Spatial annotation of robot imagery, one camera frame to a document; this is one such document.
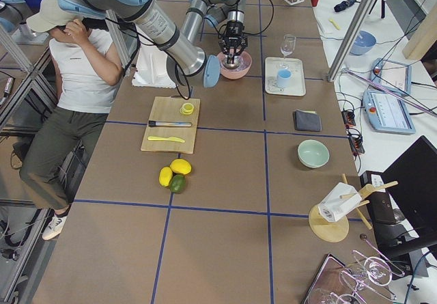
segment white desk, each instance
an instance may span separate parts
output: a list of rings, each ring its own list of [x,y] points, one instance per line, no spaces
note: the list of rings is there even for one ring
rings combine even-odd
[[[343,39],[358,7],[358,4],[356,3],[352,7],[336,13],[333,8],[342,1],[343,0],[319,0],[318,6],[314,8],[329,66],[332,64],[341,44],[340,40],[334,39]],[[365,19],[365,22],[361,28],[362,30],[368,31],[369,33],[375,35],[377,45],[375,45],[368,53],[364,55],[348,55],[344,62],[344,67],[348,67],[349,69],[357,72],[366,72],[371,70],[371,65],[375,59],[383,57],[389,50],[392,49],[394,43],[396,43],[389,42],[383,44],[382,42],[398,40],[403,36],[404,33],[402,29],[387,6],[385,18],[380,18],[380,4],[381,1],[379,0],[371,14]],[[330,18],[332,18],[340,26],[340,30],[336,29],[333,24],[331,24],[329,21]],[[402,49],[405,47],[406,43],[408,43],[408,40],[406,38],[402,38],[399,44],[394,48],[393,54],[389,57],[389,59],[404,62],[406,64],[412,64],[412,81],[434,85],[431,77],[428,75],[421,62],[414,62],[412,60],[405,59],[404,55],[402,54]],[[363,76],[368,78],[369,73],[365,73]],[[335,89],[338,99],[345,98],[354,105],[354,108],[358,108],[361,104],[360,99],[363,97],[363,92],[367,89],[367,84],[352,76],[340,74],[335,80]],[[429,108],[437,106],[436,88],[413,85],[411,95],[417,100],[420,100],[423,104],[427,105]],[[339,105],[341,108],[343,108],[344,105],[346,109],[351,109],[351,105],[348,102],[339,101]],[[417,112],[416,109],[409,105],[407,105],[407,109],[410,113]],[[435,146],[437,146],[437,118],[434,118],[428,114],[412,116],[412,122],[416,128],[416,133],[414,135],[378,133],[369,125],[367,117],[362,109],[357,109],[355,111],[355,120],[357,123],[356,128],[360,130],[363,135],[363,146],[365,149],[364,155],[360,155],[361,166],[359,160],[356,160],[356,168],[357,170],[359,169],[359,174],[366,170],[384,171],[421,135],[425,135]],[[434,260],[434,258],[431,258],[431,255],[427,256],[427,259],[431,262]],[[413,284],[418,286],[420,290],[417,292],[410,292],[408,300],[409,303],[432,303],[433,300],[437,298],[437,289],[434,286],[437,280],[437,269],[429,268],[428,273],[428,278],[416,277],[414,279]],[[398,301],[400,303],[404,302],[407,289],[406,284],[409,282],[410,276],[407,276],[406,278],[394,281],[391,284],[391,289],[398,295]]]

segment wooden cutting board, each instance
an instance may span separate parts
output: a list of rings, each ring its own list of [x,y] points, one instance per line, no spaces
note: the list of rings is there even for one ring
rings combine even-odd
[[[181,106],[190,102],[194,105],[191,115],[182,115]],[[175,127],[153,127],[146,126],[141,150],[144,152],[181,152],[192,154],[194,152],[194,142],[196,139],[197,120],[199,119],[200,99],[155,97],[149,120],[161,122],[191,122],[189,128]],[[155,137],[179,137],[185,140],[184,143],[174,141],[150,141],[149,136]]]

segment blue and white device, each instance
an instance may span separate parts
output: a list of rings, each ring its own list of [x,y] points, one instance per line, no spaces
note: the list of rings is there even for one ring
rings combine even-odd
[[[411,93],[411,65],[378,58],[373,63],[370,79],[400,96]]]
[[[401,135],[416,133],[405,103],[396,97],[377,90],[366,90],[363,106],[376,131]]]

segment pink bowl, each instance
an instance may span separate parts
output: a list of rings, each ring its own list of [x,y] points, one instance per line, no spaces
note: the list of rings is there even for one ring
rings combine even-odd
[[[227,79],[236,80],[242,78],[244,75],[247,74],[252,66],[252,57],[246,51],[243,51],[243,53],[240,55],[240,59],[242,59],[242,62],[235,70],[229,70],[224,67],[224,53],[219,53],[217,57],[220,61],[220,74],[222,74]]]

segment computer monitor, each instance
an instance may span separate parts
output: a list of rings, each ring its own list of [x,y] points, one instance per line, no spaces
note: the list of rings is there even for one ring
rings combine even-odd
[[[398,181],[389,192],[419,235],[382,252],[396,258],[429,247],[437,258],[437,149],[421,136],[381,176],[384,183]]]

